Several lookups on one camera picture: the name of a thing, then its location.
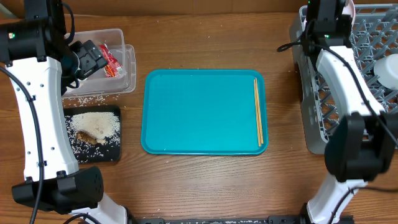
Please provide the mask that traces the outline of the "red snack wrapper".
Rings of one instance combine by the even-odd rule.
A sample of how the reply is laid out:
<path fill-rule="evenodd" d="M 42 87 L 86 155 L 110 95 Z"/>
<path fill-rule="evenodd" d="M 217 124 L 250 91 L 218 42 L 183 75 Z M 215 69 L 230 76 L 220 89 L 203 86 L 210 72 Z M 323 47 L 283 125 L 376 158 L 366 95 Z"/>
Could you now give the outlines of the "red snack wrapper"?
<path fill-rule="evenodd" d="M 105 75 L 107 78 L 119 77 L 123 74 L 122 65 L 113 56 L 111 51 L 108 49 L 106 44 L 100 45 L 101 53 L 107 61 L 107 65 L 104 67 Z"/>

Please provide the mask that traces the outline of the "pile of white rice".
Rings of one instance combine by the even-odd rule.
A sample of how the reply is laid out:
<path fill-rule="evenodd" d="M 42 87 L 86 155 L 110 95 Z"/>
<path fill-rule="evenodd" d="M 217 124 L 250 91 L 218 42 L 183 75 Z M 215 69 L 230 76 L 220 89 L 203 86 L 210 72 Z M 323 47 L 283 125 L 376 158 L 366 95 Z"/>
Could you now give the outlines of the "pile of white rice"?
<path fill-rule="evenodd" d="M 120 121 L 111 112 L 87 112 L 72 116 L 70 127 L 96 139 L 106 139 L 120 132 Z"/>

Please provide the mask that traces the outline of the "wooden chopstick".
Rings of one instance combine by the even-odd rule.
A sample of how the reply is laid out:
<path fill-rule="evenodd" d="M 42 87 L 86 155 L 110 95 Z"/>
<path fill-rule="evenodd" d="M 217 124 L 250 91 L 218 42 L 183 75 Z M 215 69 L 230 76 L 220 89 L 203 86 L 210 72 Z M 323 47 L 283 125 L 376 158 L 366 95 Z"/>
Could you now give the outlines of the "wooden chopstick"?
<path fill-rule="evenodd" d="M 257 85 L 257 78 L 254 79 L 253 84 L 254 84 L 254 101 L 255 101 L 255 107 L 256 107 L 258 146 L 261 147 L 264 140 L 262 138 L 261 112 L 260 112 L 260 107 L 259 107 L 259 90 L 258 90 L 258 85 Z"/>
<path fill-rule="evenodd" d="M 255 97 L 256 97 L 256 109 L 257 109 L 257 121 L 258 121 L 258 131 L 259 131 L 259 139 L 260 139 L 260 146 L 264 144 L 264 136 L 262 130 L 262 118 L 261 118 L 261 108 L 260 108 L 260 101 L 259 101 L 259 87 L 257 78 L 254 79 L 254 90 L 255 90 Z"/>

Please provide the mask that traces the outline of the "large white plate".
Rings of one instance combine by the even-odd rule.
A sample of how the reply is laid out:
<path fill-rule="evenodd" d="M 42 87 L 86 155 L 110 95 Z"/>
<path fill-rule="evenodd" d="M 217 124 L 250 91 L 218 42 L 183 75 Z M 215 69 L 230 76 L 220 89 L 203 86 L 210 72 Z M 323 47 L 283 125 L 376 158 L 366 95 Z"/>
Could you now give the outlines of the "large white plate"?
<path fill-rule="evenodd" d="M 349 15 L 353 21 L 355 20 L 356 10 L 353 0 L 345 0 L 345 5 L 343 7 L 342 14 Z"/>

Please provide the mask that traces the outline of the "white cup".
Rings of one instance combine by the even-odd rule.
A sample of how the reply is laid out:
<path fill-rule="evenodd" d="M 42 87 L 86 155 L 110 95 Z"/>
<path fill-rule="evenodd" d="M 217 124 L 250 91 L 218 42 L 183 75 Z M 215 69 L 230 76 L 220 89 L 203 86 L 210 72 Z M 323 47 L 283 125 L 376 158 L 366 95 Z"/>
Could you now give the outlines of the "white cup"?
<path fill-rule="evenodd" d="M 384 87 L 397 90 L 398 87 L 398 55 L 392 54 L 378 60 L 374 65 L 374 74 Z"/>

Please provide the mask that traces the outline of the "brown food scrap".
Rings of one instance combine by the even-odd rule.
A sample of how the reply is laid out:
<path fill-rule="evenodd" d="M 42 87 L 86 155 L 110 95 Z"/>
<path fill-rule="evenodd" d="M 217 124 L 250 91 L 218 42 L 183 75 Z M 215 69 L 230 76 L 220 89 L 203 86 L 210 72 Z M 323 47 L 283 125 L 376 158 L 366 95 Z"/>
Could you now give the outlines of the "brown food scrap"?
<path fill-rule="evenodd" d="M 105 139 L 96 139 L 89 133 L 86 133 L 84 131 L 79 131 L 76 133 L 76 138 L 82 142 L 85 142 L 87 144 L 91 145 L 96 145 L 96 144 L 106 144 Z"/>

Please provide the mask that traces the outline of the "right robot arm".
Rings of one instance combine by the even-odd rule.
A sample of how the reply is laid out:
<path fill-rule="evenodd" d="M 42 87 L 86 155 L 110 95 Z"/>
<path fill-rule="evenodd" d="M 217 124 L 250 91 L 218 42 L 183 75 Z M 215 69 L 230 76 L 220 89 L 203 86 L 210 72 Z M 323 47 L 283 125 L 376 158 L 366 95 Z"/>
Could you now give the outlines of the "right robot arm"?
<path fill-rule="evenodd" d="M 387 172 L 397 146 L 397 115 L 373 97 L 354 60 L 353 18 L 345 1 L 309 1 L 300 42 L 329 87 L 340 122 L 325 147 L 327 176 L 307 203 L 311 223 L 338 223 L 356 192 Z"/>

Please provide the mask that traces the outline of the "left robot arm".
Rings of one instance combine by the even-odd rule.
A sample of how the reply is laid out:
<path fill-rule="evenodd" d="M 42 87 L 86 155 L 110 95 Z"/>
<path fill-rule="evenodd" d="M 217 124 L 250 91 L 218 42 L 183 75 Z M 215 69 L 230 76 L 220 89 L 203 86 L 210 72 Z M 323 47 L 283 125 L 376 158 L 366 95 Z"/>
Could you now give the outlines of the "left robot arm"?
<path fill-rule="evenodd" d="M 15 91 L 25 147 L 24 181 L 15 202 L 87 223 L 134 223 L 131 212 L 104 192 L 96 166 L 81 169 L 65 125 L 62 95 L 107 62 L 92 41 L 74 41 L 61 1 L 24 3 L 25 18 L 1 26 L 1 71 Z"/>

